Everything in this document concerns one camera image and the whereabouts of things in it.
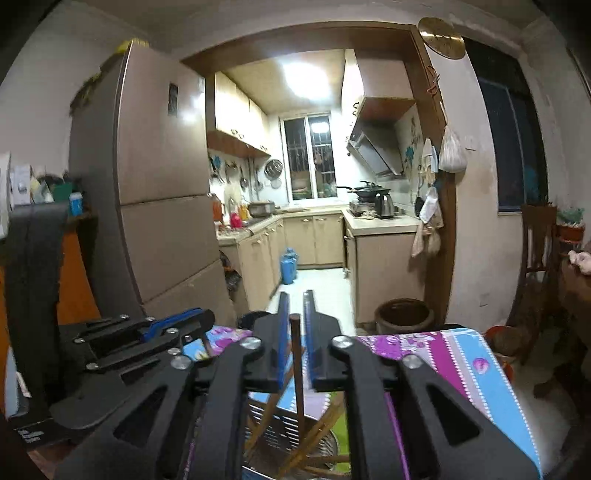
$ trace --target refrigerator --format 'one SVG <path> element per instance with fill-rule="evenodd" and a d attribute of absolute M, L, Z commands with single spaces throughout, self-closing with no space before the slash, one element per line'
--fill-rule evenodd
<path fill-rule="evenodd" d="M 201 307 L 235 325 L 209 197 L 204 78 L 132 42 L 74 110 L 69 156 L 97 217 L 87 274 L 101 315 Z"/>

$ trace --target dark window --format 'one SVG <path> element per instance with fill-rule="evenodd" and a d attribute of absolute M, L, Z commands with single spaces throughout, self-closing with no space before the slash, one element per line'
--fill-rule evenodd
<path fill-rule="evenodd" d="M 546 159 L 540 123 L 519 62 L 465 38 L 484 97 L 495 144 L 499 211 L 548 202 Z"/>

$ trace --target range hood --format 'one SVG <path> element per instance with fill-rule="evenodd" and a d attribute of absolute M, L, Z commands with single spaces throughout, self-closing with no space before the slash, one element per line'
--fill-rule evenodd
<path fill-rule="evenodd" d="M 347 149 L 365 160 L 377 177 L 404 175 L 394 128 L 362 123 L 351 134 Z"/>

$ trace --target countertop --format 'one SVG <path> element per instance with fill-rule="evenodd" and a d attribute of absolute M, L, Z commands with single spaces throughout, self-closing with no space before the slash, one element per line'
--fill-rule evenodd
<path fill-rule="evenodd" d="M 250 236 L 256 235 L 262 232 L 269 225 L 272 225 L 281 218 L 297 218 L 297 217 L 308 217 L 311 215 L 329 215 L 335 213 L 341 213 L 343 205 L 330 205 L 325 207 L 312 207 L 304 209 L 302 212 L 282 212 L 278 211 L 275 215 L 271 215 L 269 218 L 264 219 L 262 222 L 258 222 L 252 226 L 244 227 L 241 229 L 234 230 L 224 235 L 217 235 L 217 242 L 220 247 L 227 247 L 242 242 Z"/>
<path fill-rule="evenodd" d="M 353 236 L 388 235 L 391 233 L 416 233 L 420 221 L 408 215 L 397 215 L 391 220 L 361 219 L 354 217 L 348 208 L 341 209 Z"/>

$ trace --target white wall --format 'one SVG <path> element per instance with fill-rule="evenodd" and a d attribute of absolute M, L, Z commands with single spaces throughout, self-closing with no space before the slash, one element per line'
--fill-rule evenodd
<path fill-rule="evenodd" d="M 564 38 L 548 19 L 541 18 L 525 29 L 524 50 L 556 115 L 555 130 L 561 138 L 566 162 L 569 194 L 551 199 L 559 207 L 585 208 L 584 219 L 588 225 L 585 240 L 588 241 L 591 237 L 591 100 L 573 60 L 566 53 Z"/>
<path fill-rule="evenodd" d="M 507 22 L 470 5 L 453 0 L 398 2 L 353 0 L 304 0 L 276 2 L 222 2 L 204 7 L 171 29 L 163 42 L 178 58 L 224 41 L 280 26 L 331 20 L 374 20 L 413 23 L 426 15 L 447 18 L 464 29 L 477 31 L 494 44 L 519 50 L 520 32 Z M 478 330 L 505 321 L 515 294 L 521 258 L 521 217 L 497 213 L 496 164 L 484 100 L 470 60 L 448 60 L 427 49 L 441 75 L 440 87 L 451 125 L 465 139 L 475 139 L 476 150 L 467 151 L 469 166 L 457 175 L 457 241 L 452 294 L 447 320 Z M 558 138 L 549 129 L 552 111 L 534 93 L 547 151 L 560 152 Z M 548 172 L 557 172 L 566 190 L 564 157 L 548 155 Z"/>
<path fill-rule="evenodd" d="M 67 168 L 69 106 L 124 40 L 145 34 L 98 10 L 63 2 L 33 32 L 0 85 L 0 151 L 12 161 Z"/>

